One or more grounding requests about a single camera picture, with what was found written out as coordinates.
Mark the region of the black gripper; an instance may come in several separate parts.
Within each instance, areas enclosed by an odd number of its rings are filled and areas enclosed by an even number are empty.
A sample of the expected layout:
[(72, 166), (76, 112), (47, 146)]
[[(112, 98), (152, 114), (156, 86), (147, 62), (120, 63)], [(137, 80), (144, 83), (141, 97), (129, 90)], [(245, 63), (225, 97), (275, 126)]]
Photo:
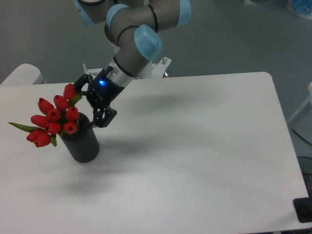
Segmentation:
[(110, 103), (125, 89), (115, 84), (108, 74), (113, 70), (112, 66), (102, 69), (93, 79), (92, 75), (82, 75), (73, 86), (77, 95), (86, 96), (88, 102), (93, 108), (93, 120), (88, 127), (105, 128), (117, 115), (117, 111), (112, 109)]

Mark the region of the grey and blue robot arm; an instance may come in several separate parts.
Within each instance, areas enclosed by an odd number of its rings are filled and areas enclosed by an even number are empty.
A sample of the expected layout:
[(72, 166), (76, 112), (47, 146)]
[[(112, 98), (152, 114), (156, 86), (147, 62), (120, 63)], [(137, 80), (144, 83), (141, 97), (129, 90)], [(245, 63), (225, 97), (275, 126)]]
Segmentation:
[(106, 37), (119, 47), (112, 62), (94, 78), (83, 75), (75, 83), (93, 108), (91, 124), (107, 127), (116, 116), (110, 103), (131, 83), (163, 48), (160, 31), (186, 24), (192, 16), (188, 0), (151, 0), (138, 6), (129, 0), (76, 0), (87, 25), (105, 23)]

